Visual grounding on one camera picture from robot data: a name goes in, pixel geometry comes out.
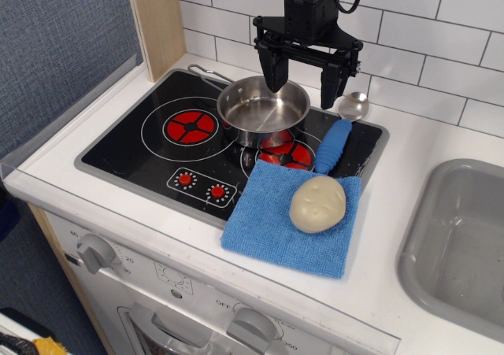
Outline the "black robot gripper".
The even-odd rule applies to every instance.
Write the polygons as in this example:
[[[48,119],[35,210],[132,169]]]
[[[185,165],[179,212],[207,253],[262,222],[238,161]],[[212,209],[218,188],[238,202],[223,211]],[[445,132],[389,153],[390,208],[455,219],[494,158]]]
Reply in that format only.
[[[289,60],[322,68],[321,108],[330,109],[358,73],[363,44],[338,25],[361,0],[344,8],[340,0],[283,0],[283,15],[257,16],[254,40],[265,83],[276,93],[288,81]]]

